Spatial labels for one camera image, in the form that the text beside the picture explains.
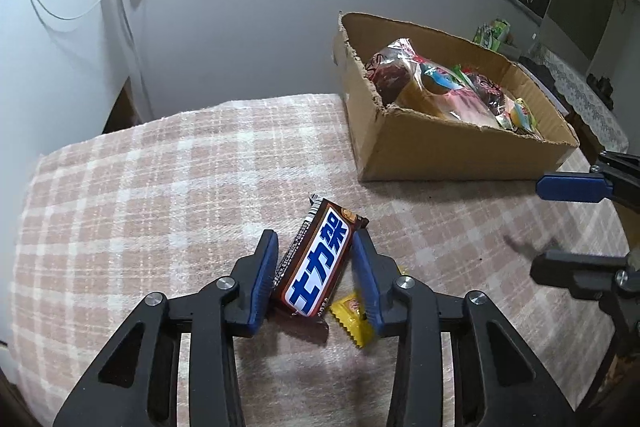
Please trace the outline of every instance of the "plaid blanket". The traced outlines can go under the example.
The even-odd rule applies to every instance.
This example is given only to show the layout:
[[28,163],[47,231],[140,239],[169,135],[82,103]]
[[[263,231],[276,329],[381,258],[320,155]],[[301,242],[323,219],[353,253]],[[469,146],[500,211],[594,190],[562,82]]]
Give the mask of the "plaid blanket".
[[[575,152],[564,168],[588,164]],[[253,253],[264,228],[278,232],[285,251],[310,192],[368,217],[378,251],[433,290],[486,292],[577,404],[609,342],[610,320],[594,303],[537,286],[529,266],[551,245],[624,255],[612,204],[541,201],[532,182],[360,184],[340,98],[301,95],[177,114],[41,159],[21,216],[11,302],[18,386],[37,418],[52,423],[147,293],[196,292]],[[352,288],[347,269],[336,296]],[[274,323],[236,342],[247,425],[385,424],[397,341],[360,351],[327,320],[324,347]],[[179,371],[183,426],[188,344]],[[444,345],[445,424],[452,425]]]

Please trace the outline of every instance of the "candy bar wrapper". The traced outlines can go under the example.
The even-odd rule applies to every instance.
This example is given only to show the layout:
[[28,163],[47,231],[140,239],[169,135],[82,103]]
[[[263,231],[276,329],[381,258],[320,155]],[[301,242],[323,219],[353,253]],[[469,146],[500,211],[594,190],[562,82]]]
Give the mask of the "candy bar wrapper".
[[271,299],[296,320],[324,322],[353,233],[369,220],[316,194],[310,200],[311,209],[276,271]]
[[360,310],[355,292],[335,301],[329,306],[329,309],[340,325],[349,333],[356,346],[364,347],[375,338],[375,333],[371,324],[367,322],[364,310]]

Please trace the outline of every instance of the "snack bag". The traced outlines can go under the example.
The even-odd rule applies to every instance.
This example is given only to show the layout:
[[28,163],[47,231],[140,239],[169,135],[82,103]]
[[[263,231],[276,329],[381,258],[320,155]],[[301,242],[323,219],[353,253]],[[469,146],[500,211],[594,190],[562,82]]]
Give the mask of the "snack bag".
[[513,123],[511,123],[511,117],[506,108],[506,100],[508,96],[504,90],[490,81],[484,74],[480,74],[477,71],[465,68],[460,69],[460,66],[456,66],[454,71],[458,76],[466,79],[466,81],[472,86],[472,89],[478,94],[480,100],[489,108],[492,115],[495,116],[495,120],[500,124],[500,127],[508,131],[513,131]]
[[392,42],[374,55],[366,69],[384,105],[396,102],[444,120],[499,127],[471,87],[452,71],[416,54],[409,39]]
[[473,42],[483,48],[498,51],[500,43],[504,42],[509,34],[511,25],[504,19],[494,19],[489,24],[478,26]]
[[366,64],[367,77],[376,86],[383,105],[396,101],[400,92],[418,73],[409,39],[398,39],[371,57]]
[[513,105],[510,103],[509,115],[517,130],[542,139],[542,136],[536,129],[538,122],[522,98],[514,100]]

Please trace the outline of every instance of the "chocolate bar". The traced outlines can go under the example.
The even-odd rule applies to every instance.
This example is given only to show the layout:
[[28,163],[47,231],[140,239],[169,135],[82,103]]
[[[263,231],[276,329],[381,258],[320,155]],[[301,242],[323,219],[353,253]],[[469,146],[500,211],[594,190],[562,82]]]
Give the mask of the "chocolate bar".
[[369,219],[313,194],[293,243],[278,266],[273,301],[292,315],[321,317],[344,267],[353,232]]

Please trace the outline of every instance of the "open cardboard box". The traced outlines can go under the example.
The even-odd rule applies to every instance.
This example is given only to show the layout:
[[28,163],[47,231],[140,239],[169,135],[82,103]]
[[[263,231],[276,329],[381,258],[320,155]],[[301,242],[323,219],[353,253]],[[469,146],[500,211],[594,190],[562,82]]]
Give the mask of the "open cardboard box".
[[[522,97],[544,140],[441,120],[382,99],[364,64],[396,39],[447,68],[478,70]],[[351,141],[361,180],[533,180],[556,170],[578,147],[574,130],[520,68],[502,55],[432,28],[363,13],[340,14],[334,41]]]

